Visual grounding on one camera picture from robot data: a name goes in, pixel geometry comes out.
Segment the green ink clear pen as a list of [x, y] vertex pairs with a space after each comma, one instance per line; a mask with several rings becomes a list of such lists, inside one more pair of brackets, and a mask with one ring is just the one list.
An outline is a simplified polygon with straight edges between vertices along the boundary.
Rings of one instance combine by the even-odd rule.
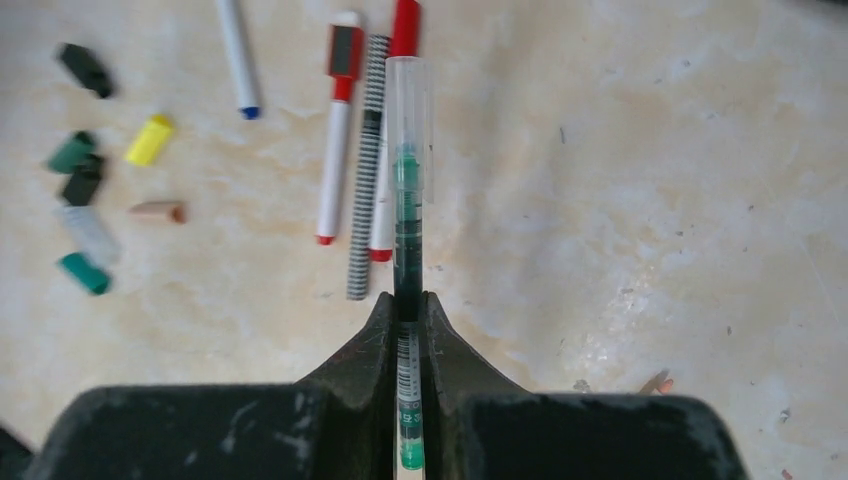
[[425, 453], [418, 335], [423, 292], [423, 204], [433, 200], [431, 76], [419, 57], [387, 60], [388, 146], [394, 200], [393, 283], [397, 335], [399, 459], [421, 470]]

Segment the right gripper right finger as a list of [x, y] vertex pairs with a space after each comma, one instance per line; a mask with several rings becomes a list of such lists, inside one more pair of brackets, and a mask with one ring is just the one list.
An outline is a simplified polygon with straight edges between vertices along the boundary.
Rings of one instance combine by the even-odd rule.
[[429, 479], [745, 479], [731, 434], [682, 396], [528, 391], [422, 298]]

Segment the orange white marker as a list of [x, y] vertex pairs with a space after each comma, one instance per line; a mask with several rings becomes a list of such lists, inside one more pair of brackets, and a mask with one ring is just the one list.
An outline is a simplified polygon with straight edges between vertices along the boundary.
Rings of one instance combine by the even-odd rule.
[[640, 395], [667, 395], [674, 386], [670, 371], [663, 369], [649, 379], [638, 391]]

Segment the teal pen cap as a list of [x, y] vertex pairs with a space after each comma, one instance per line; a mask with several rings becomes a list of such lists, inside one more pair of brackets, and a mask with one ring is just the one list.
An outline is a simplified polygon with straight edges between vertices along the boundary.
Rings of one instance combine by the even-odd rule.
[[92, 296], [102, 295], [111, 287], [112, 279], [109, 273], [96, 266], [81, 252], [65, 255], [58, 260], [57, 265]]

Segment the black pen cap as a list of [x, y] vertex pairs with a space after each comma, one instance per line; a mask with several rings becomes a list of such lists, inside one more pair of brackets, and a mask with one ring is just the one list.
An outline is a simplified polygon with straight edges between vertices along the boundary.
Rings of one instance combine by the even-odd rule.
[[58, 49], [57, 60], [82, 88], [98, 98], [107, 99], [115, 93], [110, 74], [92, 50], [63, 43]]
[[73, 169], [60, 193], [66, 205], [82, 207], [92, 203], [103, 180], [105, 163], [103, 157], [89, 154]]

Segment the dark green pen cap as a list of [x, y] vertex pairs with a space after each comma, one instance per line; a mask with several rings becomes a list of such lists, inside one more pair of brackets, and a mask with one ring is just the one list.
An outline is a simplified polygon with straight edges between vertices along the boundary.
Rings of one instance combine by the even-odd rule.
[[45, 167], [58, 174], [71, 174], [97, 149], [94, 136], [85, 130], [71, 134], [47, 159]]

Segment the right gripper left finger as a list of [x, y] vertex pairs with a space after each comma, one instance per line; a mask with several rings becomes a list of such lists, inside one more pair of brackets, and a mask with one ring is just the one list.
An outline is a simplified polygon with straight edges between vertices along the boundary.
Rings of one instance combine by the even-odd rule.
[[293, 383], [122, 385], [78, 396], [28, 479], [390, 479], [394, 300]]

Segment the pink pen cap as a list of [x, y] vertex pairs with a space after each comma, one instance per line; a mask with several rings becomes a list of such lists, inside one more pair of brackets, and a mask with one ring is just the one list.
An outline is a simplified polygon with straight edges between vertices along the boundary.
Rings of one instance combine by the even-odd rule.
[[173, 224], [187, 222], [185, 204], [181, 201], [149, 201], [132, 206], [128, 212], [139, 218], [165, 221]]

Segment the yellow pen cap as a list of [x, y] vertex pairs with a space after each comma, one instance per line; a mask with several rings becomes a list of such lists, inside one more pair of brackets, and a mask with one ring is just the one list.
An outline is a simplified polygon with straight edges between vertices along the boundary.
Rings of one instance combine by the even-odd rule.
[[124, 159], [136, 166], [152, 165], [174, 131], [174, 124], [167, 115], [152, 115], [136, 135]]

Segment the clear pen cap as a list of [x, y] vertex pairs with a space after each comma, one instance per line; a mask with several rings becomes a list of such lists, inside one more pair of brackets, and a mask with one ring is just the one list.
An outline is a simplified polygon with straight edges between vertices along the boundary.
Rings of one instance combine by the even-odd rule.
[[118, 262], [120, 245], [92, 206], [62, 206], [57, 216], [91, 263], [106, 268]]

